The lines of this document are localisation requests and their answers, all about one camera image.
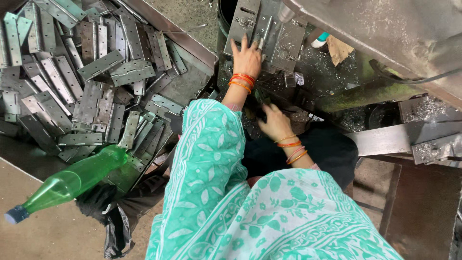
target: woman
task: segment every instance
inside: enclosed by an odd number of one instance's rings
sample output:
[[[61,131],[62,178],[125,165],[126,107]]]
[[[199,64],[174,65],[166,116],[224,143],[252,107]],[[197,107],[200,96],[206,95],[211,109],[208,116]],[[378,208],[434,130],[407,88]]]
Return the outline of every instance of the woman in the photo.
[[[267,121],[258,124],[292,168],[246,181],[240,110],[260,73],[261,50],[256,42],[247,48],[246,35],[241,51],[231,45],[237,76],[223,102],[200,99],[185,111],[146,259],[401,259],[319,170],[275,105],[263,107]]]

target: red bangle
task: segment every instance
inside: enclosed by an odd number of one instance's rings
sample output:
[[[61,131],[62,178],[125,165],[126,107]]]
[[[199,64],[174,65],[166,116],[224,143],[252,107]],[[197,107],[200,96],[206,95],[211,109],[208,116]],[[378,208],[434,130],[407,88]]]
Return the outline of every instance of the red bangle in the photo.
[[[254,78],[250,77],[249,75],[242,74],[242,73],[235,73],[235,74],[233,75],[233,77],[234,77],[234,76],[241,76],[241,77],[247,78],[247,79],[249,79],[250,81],[252,81],[253,84],[255,84]]]
[[[250,84],[250,88],[254,88],[254,83],[249,80],[248,78],[244,78],[244,77],[241,77],[241,76],[233,76],[231,79],[230,79],[230,82],[233,80],[233,79],[241,79],[241,80],[245,80],[247,83]]]
[[[294,146],[298,146],[302,144],[302,141],[298,141],[298,142],[293,142],[293,143],[288,143],[288,144],[281,144],[281,143],[278,143],[278,147],[294,147]]]

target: black bucket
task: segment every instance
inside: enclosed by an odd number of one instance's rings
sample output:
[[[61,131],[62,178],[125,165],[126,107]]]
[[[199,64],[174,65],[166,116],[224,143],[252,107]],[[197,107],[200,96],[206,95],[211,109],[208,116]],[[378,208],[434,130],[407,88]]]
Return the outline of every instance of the black bucket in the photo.
[[[221,33],[228,38],[237,0],[218,0],[218,26]]]

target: metal plate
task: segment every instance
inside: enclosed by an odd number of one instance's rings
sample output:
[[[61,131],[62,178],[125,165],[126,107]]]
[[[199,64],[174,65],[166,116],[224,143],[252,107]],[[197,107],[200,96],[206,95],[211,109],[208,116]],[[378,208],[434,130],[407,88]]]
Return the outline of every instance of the metal plate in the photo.
[[[41,92],[45,92],[45,91],[48,91],[48,93],[51,95],[51,97],[56,101],[56,103],[58,104],[58,106],[64,111],[64,113],[66,114],[66,116],[70,116],[72,115],[72,111],[73,109],[69,108],[67,105],[63,104],[61,102],[61,100],[58,98],[58,96],[53,92],[51,91],[50,87],[48,87],[48,85],[45,83],[45,81],[42,79],[42,77],[40,75],[37,75],[35,77],[32,77],[30,78],[30,80],[32,82],[34,82],[34,84],[37,86],[37,88],[41,91]]]
[[[404,124],[346,134],[357,145],[359,156],[411,151]]]
[[[27,19],[32,20],[33,27],[29,31],[27,43],[29,45],[29,53],[36,53],[43,50],[42,39],[42,22],[39,7],[35,3],[27,4],[24,8],[24,13]]]
[[[58,155],[61,152],[61,148],[56,145],[54,138],[51,137],[34,115],[27,115],[20,118],[19,121],[47,154]]]
[[[32,20],[19,16],[17,20],[17,25],[18,25],[19,45],[22,46],[24,41],[27,38],[27,34],[29,33],[30,27],[32,26]]]
[[[47,60],[40,61],[45,68],[45,71],[49,75],[53,85],[58,91],[59,95],[62,97],[62,100],[66,103],[74,103],[76,100],[75,95],[73,95],[72,90],[67,84],[63,74],[57,68],[56,61],[53,58],[48,58]]]
[[[167,39],[165,41],[165,43],[167,44],[167,49],[169,50],[170,58],[175,63],[176,67],[178,68],[178,71],[180,72],[180,75],[183,74],[183,73],[186,73],[188,71],[188,69],[186,69],[186,66],[184,65],[183,61],[181,60],[180,54],[176,50],[175,45],[173,44],[173,42],[171,40]],[[171,78],[173,78],[171,76],[171,74],[174,74],[175,71],[174,71],[173,68],[171,68],[171,69],[169,69],[167,71],[167,73],[169,73],[169,76]]]
[[[119,143],[119,147],[126,149],[132,148],[139,118],[140,112],[130,111],[125,123],[125,130],[123,132],[122,140]]]
[[[133,95],[125,90],[122,86],[115,88],[114,103],[120,105],[129,105]]]
[[[21,114],[21,106],[19,105],[18,96],[19,92],[16,91],[3,92],[3,103],[5,104],[5,113],[14,115]]]
[[[84,21],[80,22],[80,29],[82,37],[82,62],[85,66],[95,61],[93,56],[95,46],[93,43],[93,34],[96,34],[96,32],[93,31],[93,23]]]
[[[18,131],[19,127],[17,125],[0,120],[0,135],[15,137]]]
[[[127,55],[126,43],[125,43],[125,34],[123,33],[123,28],[121,23],[115,23],[115,48],[120,52],[122,57]]]
[[[305,28],[294,23],[283,24],[278,37],[279,41],[271,57],[271,65],[287,72],[293,72],[300,51],[297,46],[301,46],[303,41],[300,35],[304,34]]]
[[[96,145],[68,146],[62,150],[58,157],[64,160],[65,162],[73,164],[87,158],[96,147]]]
[[[150,62],[134,60],[109,70],[114,85],[120,86],[154,76],[154,68]]]
[[[8,43],[8,51],[10,53],[12,66],[20,66],[23,64],[21,59],[21,45],[19,44],[18,28],[16,26],[17,18],[17,15],[10,12],[5,13],[5,17],[3,18],[6,42]]]
[[[142,24],[136,24],[136,29],[138,31],[138,37],[140,38],[141,49],[143,51],[143,57],[145,61],[153,62],[151,47],[149,45],[149,40],[145,32],[144,26]]]
[[[82,58],[80,58],[80,54],[77,51],[77,48],[75,47],[75,44],[72,38],[64,39],[64,44],[66,45],[66,49],[69,52],[69,57],[72,63],[74,64],[74,67],[76,69],[83,68],[84,64],[82,62]]]
[[[111,124],[109,131],[105,138],[106,142],[109,143],[118,143],[120,137],[120,131],[122,129],[123,114],[125,112],[124,105],[114,104],[112,111]]]
[[[43,51],[54,52],[56,50],[56,35],[53,16],[40,8],[40,22]]]
[[[142,132],[140,134],[140,136],[138,137],[138,141],[136,143],[136,147],[132,151],[130,151],[131,155],[134,155],[138,158],[142,158],[144,152],[148,147],[151,146],[152,148],[154,148],[154,150],[156,149],[154,147],[154,143],[152,142],[159,133],[159,130],[163,126],[164,122],[161,119],[157,118],[153,123],[154,125],[151,127],[151,129],[149,129],[149,131],[145,131],[145,133]]]
[[[48,91],[22,99],[31,113],[36,113],[47,131],[53,136],[66,134],[72,130],[72,122],[67,118]]]
[[[98,114],[94,118],[93,123],[98,127],[96,131],[106,132],[106,127],[109,124],[112,101],[114,99],[114,87],[108,84],[101,83],[102,97],[98,100]]]
[[[101,58],[108,54],[108,28],[98,25],[98,57]]]
[[[85,12],[71,0],[34,0],[34,2],[68,28],[85,17]]]
[[[58,68],[64,76],[69,88],[71,89],[76,100],[82,99],[83,90],[80,87],[80,84],[75,77],[75,74],[72,72],[71,66],[67,62],[67,59],[64,56],[56,57]]]
[[[6,43],[6,32],[3,21],[0,20],[0,68],[6,68],[10,65],[8,56],[8,44]]]
[[[133,92],[135,95],[144,96],[146,87],[146,79],[135,81],[133,83]]]
[[[102,145],[103,134],[70,134],[58,138],[59,146]]]
[[[140,36],[138,35],[135,20],[127,15],[121,15],[120,20],[133,59],[143,58],[143,49],[141,47]]]
[[[100,90],[100,84],[102,83],[92,80],[85,84],[83,98],[80,102],[79,114],[74,114],[74,117],[77,118],[77,122],[92,124],[94,117],[98,115],[98,99],[103,95],[103,92]]]
[[[116,21],[109,18],[104,18],[104,25],[107,27],[108,35],[108,50],[107,52],[111,52],[117,49],[116,46]]]
[[[235,39],[236,43],[240,43],[240,39],[244,33],[247,34],[247,39],[251,39],[259,10],[260,0],[239,0],[236,10],[234,11],[228,39]],[[242,26],[237,22],[239,20],[248,22],[246,25]],[[223,52],[232,56],[230,41],[226,41],[225,50]]]
[[[94,62],[86,65],[85,67],[79,69],[77,72],[84,78],[84,80],[90,80],[101,73],[113,68],[117,64],[123,61],[123,57],[119,51],[114,50],[108,55],[103,56],[97,59]]]

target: metal bar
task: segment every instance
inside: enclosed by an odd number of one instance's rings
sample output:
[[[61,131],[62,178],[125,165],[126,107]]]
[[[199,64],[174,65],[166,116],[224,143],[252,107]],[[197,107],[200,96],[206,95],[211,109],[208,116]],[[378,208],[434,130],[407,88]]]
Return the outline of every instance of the metal bar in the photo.
[[[85,81],[88,81],[107,70],[111,70],[121,62],[123,62],[123,56],[120,54],[119,51],[114,50],[110,52],[108,55],[105,55],[97,59],[96,61],[91,62],[83,68],[80,68],[79,70],[77,70],[77,72],[82,76],[82,78]]]
[[[109,72],[116,87],[155,75],[152,64],[142,59],[126,62],[117,68],[111,69]]]
[[[51,137],[34,115],[27,115],[20,118],[19,121],[47,154],[58,155],[61,152],[61,148],[56,145],[54,138]]]
[[[0,68],[6,68],[10,65],[10,57],[7,50],[5,27],[3,21],[0,20]]]
[[[109,131],[107,131],[105,141],[109,143],[118,143],[120,131],[122,129],[123,114],[125,112],[124,105],[114,104]]]
[[[137,111],[130,111],[127,122],[125,123],[125,130],[123,132],[122,140],[119,143],[119,147],[125,149],[131,149],[136,134],[136,126],[138,125],[138,119],[140,113]]]
[[[138,20],[140,20],[141,23],[143,24],[149,24],[146,20],[144,20],[137,12],[135,12],[132,8],[130,8],[126,3],[124,3],[122,0],[115,0],[116,3],[119,5],[123,6],[127,11],[130,12],[133,16],[135,16]]]
[[[8,42],[8,51],[10,53],[10,61],[12,66],[20,66],[23,64],[21,59],[21,45],[19,45],[18,28],[16,26],[17,16],[10,12],[5,14],[3,21],[5,22],[6,41]]]
[[[359,156],[401,153],[412,150],[405,124],[346,134],[346,136],[356,143]]]
[[[103,134],[70,134],[58,138],[59,146],[102,145]]]
[[[71,0],[33,0],[67,28],[73,28],[85,17],[85,12]]]

